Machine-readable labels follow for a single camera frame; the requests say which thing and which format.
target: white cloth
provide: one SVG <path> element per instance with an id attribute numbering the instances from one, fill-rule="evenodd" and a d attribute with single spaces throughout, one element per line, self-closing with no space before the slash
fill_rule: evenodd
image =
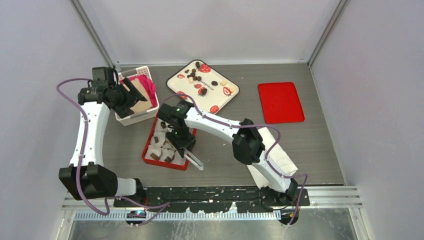
<path id="1" fill-rule="evenodd" d="M 259 134 L 262 136 L 263 144 L 265 145 L 265 150 L 270 149 L 271 145 L 276 141 L 268 130 L 267 127 L 263 127 L 258 130 Z M 292 176 L 298 170 L 296 165 L 292 162 L 289 155 L 281 148 L 279 144 L 275 145 L 274 148 L 269 153 L 269 156 L 274 160 L 274 162 L 279 166 L 279 168 L 284 172 L 283 174 L 287 176 Z M 253 177 L 254 183 L 258 188 L 267 187 L 270 183 L 268 180 L 252 165 L 247 165 L 250 174 Z"/>

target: white wall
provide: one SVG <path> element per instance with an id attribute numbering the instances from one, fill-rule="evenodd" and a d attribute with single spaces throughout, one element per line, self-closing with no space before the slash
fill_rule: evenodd
<path id="1" fill-rule="evenodd" d="M 307 62 L 339 0 L 84 0 L 121 64 Z"/>
<path id="2" fill-rule="evenodd" d="M 0 1 L 0 239 L 56 234 L 66 189 L 58 178 L 79 113 L 56 92 L 105 62 L 67 0 Z M 75 99 L 80 82 L 64 87 Z"/>
<path id="3" fill-rule="evenodd" d="M 424 1 L 350 1 L 313 65 L 376 239 L 423 239 Z"/>

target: pink towel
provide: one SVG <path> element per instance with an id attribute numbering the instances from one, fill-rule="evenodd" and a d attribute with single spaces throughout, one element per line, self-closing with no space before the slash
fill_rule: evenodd
<path id="1" fill-rule="evenodd" d="M 132 76 L 128 78 L 130 81 L 134 80 L 134 79 L 138 79 L 141 83 L 141 85 L 143 85 L 144 89 L 146 89 L 146 92 L 148 94 L 148 97 L 150 99 L 152 108 L 156 107 L 158 105 L 158 103 L 156 102 L 156 85 L 152 82 L 152 80 L 148 79 L 146 75 L 137 75 L 137 76 Z"/>

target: chocolate piece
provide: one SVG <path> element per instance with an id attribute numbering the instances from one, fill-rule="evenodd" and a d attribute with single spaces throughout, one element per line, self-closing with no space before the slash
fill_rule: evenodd
<path id="1" fill-rule="evenodd" d="M 173 159 L 172 158 L 170 158 L 169 156 L 167 156 L 166 158 L 165 158 L 165 163 L 170 163 L 170 162 L 172 162 L 173 161 Z"/>
<path id="2" fill-rule="evenodd" d="M 150 157 L 156 161 L 159 160 L 159 157 L 154 153 L 150 154 Z"/>

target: white basket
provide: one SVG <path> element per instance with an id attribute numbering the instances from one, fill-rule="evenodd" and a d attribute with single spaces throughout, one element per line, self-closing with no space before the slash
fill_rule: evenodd
<path id="1" fill-rule="evenodd" d="M 135 71 L 136 71 L 135 74 L 125 75 L 125 77 L 129 78 L 129 77 L 138 76 L 138 75 L 146 75 L 148 79 L 153 81 L 152 76 L 150 75 L 149 68 L 147 66 L 137 67 L 135 69 Z M 124 77 L 121 73 L 118 73 L 118 75 L 119 75 L 119 80 L 124 79 Z M 154 97 L 156 98 L 156 107 L 152 107 L 152 108 L 150 108 L 150 109 L 148 109 L 144 112 L 129 115 L 129 116 L 126 116 L 124 118 L 120 118 L 118 116 L 118 114 L 115 112 L 116 120 L 118 122 L 120 122 L 122 125 L 128 126 L 128 125 L 131 125 L 131 124 L 135 124 L 135 123 L 144 121 L 146 119 L 151 119 L 151 118 L 156 117 L 156 114 L 158 113 L 158 110 L 159 110 L 159 100 L 158 100 L 158 95 L 156 93 L 154 94 Z"/>

